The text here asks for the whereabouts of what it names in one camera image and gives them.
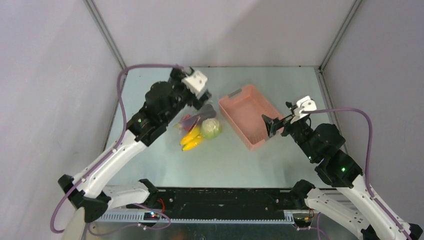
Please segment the yellow banana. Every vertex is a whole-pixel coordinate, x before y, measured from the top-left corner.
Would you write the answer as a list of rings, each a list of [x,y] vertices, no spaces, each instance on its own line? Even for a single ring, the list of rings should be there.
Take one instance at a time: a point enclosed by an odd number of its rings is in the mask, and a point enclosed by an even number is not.
[[[189,151],[204,141],[204,137],[201,135],[201,127],[195,126],[189,131],[180,141],[181,150],[183,152]]]

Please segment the green cabbage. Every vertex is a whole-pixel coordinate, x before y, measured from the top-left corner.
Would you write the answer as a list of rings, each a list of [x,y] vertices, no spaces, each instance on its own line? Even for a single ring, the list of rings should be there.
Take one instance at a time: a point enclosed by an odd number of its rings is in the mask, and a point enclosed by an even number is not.
[[[200,125],[200,133],[206,139],[216,138],[222,130],[222,124],[217,118],[208,118]]]

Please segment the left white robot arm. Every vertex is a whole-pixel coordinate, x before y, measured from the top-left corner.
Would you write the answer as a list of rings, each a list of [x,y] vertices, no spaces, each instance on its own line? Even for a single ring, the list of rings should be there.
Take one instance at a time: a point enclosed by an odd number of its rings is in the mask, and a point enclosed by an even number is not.
[[[83,209],[83,220],[92,223],[107,210],[142,204],[153,208],[158,202],[158,189],[141,179],[129,185],[108,185],[109,180],[132,158],[143,152],[167,130],[169,123],[186,106],[201,109],[211,97],[208,78],[193,68],[187,72],[173,68],[167,81],[154,83],[145,94],[145,102],[129,120],[120,137],[80,173],[64,174],[58,184],[77,209]]]

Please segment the clear zip top bag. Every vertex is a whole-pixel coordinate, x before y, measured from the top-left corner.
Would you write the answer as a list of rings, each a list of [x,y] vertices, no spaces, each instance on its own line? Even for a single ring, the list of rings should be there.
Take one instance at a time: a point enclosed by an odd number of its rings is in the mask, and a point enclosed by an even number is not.
[[[205,140],[218,137],[223,131],[217,111],[210,103],[193,114],[184,115],[173,127],[184,133],[179,142],[183,152],[196,148]]]

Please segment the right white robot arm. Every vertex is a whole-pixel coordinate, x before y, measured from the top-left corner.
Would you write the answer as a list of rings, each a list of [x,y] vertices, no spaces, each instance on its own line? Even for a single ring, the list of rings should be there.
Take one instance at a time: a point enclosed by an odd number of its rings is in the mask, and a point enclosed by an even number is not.
[[[334,124],[321,123],[312,129],[309,117],[291,122],[289,117],[278,119],[262,115],[269,137],[281,130],[283,137],[291,136],[309,161],[316,164],[318,177],[336,188],[355,206],[355,210],[331,199],[307,180],[299,180],[290,190],[291,204],[297,209],[308,207],[337,222],[359,240],[418,240],[423,229],[403,221],[366,186],[361,167],[341,146],[346,140]]]

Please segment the dark purple eggplant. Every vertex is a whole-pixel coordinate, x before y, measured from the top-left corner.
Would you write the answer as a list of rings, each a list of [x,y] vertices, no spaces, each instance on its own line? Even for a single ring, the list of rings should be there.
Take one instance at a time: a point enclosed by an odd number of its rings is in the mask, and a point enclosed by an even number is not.
[[[183,118],[176,126],[189,131],[196,125],[201,124],[203,121],[215,118],[217,115],[216,110],[211,104],[205,104],[197,113]]]

